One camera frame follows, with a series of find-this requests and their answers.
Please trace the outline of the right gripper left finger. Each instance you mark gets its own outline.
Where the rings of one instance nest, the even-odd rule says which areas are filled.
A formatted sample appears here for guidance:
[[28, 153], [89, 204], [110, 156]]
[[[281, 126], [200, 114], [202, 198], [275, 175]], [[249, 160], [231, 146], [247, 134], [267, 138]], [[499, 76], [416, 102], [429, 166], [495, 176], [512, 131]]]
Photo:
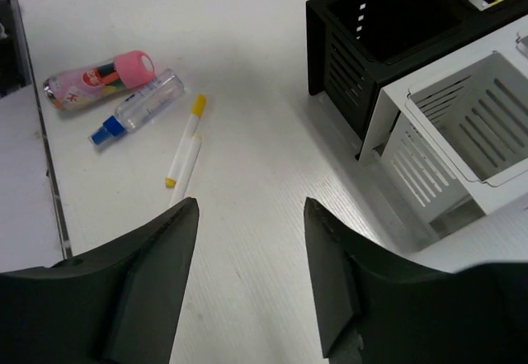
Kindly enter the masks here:
[[186, 198], [52, 267], [4, 272], [2, 362], [169, 362], [198, 221]]

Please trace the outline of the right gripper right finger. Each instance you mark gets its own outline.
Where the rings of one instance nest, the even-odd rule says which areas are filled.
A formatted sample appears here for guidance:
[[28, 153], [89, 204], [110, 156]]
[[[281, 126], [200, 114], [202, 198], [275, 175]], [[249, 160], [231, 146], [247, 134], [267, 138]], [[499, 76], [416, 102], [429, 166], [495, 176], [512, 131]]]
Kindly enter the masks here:
[[426, 267], [348, 228], [313, 198], [304, 203], [304, 236], [329, 362], [526, 362], [525, 263]]

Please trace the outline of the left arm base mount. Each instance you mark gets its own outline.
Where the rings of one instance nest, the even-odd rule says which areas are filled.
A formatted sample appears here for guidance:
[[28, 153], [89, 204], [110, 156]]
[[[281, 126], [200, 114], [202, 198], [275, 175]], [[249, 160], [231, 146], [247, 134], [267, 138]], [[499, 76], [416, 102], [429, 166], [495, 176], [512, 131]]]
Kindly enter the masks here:
[[31, 62], [19, 0], [1, 0], [1, 97], [32, 84]]

